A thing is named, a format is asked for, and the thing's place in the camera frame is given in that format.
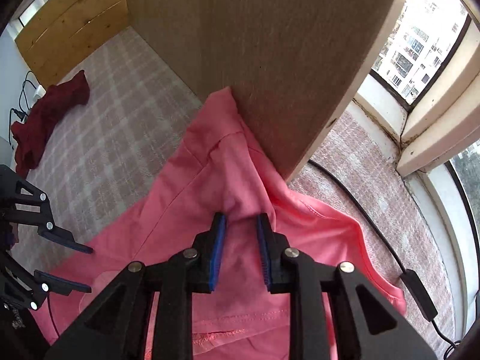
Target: dark red garment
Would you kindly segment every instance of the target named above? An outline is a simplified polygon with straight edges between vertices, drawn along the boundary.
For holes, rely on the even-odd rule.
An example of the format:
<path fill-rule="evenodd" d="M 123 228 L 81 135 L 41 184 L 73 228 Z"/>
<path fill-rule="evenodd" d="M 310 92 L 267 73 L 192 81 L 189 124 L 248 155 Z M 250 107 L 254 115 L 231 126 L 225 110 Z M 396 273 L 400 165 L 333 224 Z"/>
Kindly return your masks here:
<path fill-rule="evenodd" d="M 85 72 L 81 70 L 70 81 L 49 86 L 32 107 L 25 124 L 15 122 L 11 125 L 13 137 L 18 142 L 15 151 L 18 175 L 25 178 L 30 169 L 38 166 L 57 123 L 75 105 L 87 104 L 89 97 L 90 87 Z"/>

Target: wooden board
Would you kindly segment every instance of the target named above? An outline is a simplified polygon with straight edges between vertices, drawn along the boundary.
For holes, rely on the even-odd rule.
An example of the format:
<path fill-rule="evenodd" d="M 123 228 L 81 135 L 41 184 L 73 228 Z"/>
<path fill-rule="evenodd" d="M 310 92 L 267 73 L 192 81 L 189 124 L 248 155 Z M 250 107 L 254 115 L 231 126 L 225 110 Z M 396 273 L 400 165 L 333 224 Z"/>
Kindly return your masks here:
<path fill-rule="evenodd" d="M 18 34 L 15 42 L 20 53 L 26 52 L 42 33 L 78 0 L 48 0 Z"/>
<path fill-rule="evenodd" d="M 52 59 L 52 56 L 63 53 L 59 44 L 119 1 L 121 0 L 78 0 L 75 2 L 43 32 L 29 50 L 23 53 L 27 65 L 36 71 L 48 59 Z"/>
<path fill-rule="evenodd" d="M 285 179 L 360 85 L 392 2 L 127 0 L 131 25 L 202 100 L 232 86 Z"/>
<path fill-rule="evenodd" d="M 61 52 L 52 55 L 36 73 L 39 82 L 45 88 L 57 84 L 72 68 L 127 26 L 127 4 L 121 0 L 59 44 Z"/>

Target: pink garment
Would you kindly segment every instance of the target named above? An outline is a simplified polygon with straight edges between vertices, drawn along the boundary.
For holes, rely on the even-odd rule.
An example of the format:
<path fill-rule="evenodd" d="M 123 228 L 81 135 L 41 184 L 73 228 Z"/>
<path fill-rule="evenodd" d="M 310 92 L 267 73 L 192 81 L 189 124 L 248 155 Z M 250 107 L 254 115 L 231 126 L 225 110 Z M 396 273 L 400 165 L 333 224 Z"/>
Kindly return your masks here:
<path fill-rule="evenodd" d="M 288 358 L 289 297 L 269 294 L 263 283 L 255 231 L 260 212 L 268 213 L 274 231 L 315 261 L 354 263 L 405 313 L 403 292 L 371 265 L 358 222 L 287 188 L 237 113 L 229 88 L 209 96 L 148 196 L 89 243 L 94 254 L 76 253 L 51 273 L 89 285 L 98 278 L 100 290 L 113 276 L 111 271 L 120 271 L 132 260 L 155 264 L 190 247 L 197 233 L 209 229 L 216 211 L 226 214 L 226 239 L 216 291 L 193 295 L 198 359 Z M 51 294 L 60 332 L 79 314 L 82 297 L 75 292 L 69 297 Z M 33 315 L 46 339 L 54 342 L 47 303 Z"/>

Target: silver bolt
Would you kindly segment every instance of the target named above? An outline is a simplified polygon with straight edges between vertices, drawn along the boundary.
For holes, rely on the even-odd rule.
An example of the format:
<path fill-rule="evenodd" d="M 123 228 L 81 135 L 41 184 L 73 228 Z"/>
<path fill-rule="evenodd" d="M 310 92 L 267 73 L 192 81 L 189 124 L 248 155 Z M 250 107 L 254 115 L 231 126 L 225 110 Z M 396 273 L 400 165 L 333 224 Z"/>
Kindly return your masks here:
<path fill-rule="evenodd" d="M 300 256 L 300 252 L 295 247 L 288 247 L 285 249 L 285 256 L 295 258 Z"/>
<path fill-rule="evenodd" d="M 197 250 L 192 247 L 189 247 L 188 249 L 185 249 L 183 251 L 183 257 L 185 257 L 186 259 L 194 259 L 197 256 L 198 256 Z"/>
<path fill-rule="evenodd" d="M 346 274 L 351 274 L 355 270 L 355 266 L 350 261 L 340 263 L 340 270 Z"/>
<path fill-rule="evenodd" d="M 134 274 L 140 272 L 143 268 L 143 264 L 140 261 L 134 261 L 128 264 L 128 270 Z"/>

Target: white wall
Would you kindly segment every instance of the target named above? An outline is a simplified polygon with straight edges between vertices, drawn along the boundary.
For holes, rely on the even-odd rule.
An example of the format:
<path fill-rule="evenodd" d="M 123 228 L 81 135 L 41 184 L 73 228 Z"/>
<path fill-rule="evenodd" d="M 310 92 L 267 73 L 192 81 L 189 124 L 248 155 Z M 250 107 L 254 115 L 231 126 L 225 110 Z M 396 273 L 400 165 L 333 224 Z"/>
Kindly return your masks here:
<path fill-rule="evenodd" d="M 6 28 L 0 36 L 0 137 L 7 141 L 10 108 L 18 109 L 18 97 L 22 90 L 25 75 L 29 70 L 18 51 L 15 41 L 11 38 Z M 37 85 L 33 75 L 29 74 L 29 80 Z M 34 91 L 34 88 L 27 83 L 25 86 L 27 98 L 32 99 Z M 24 99 L 22 99 L 21 104 L 23 109 L 26 110 Z M 18 120 L 14 113 L 12 113 L 11 118 L 12 122 Z"/>

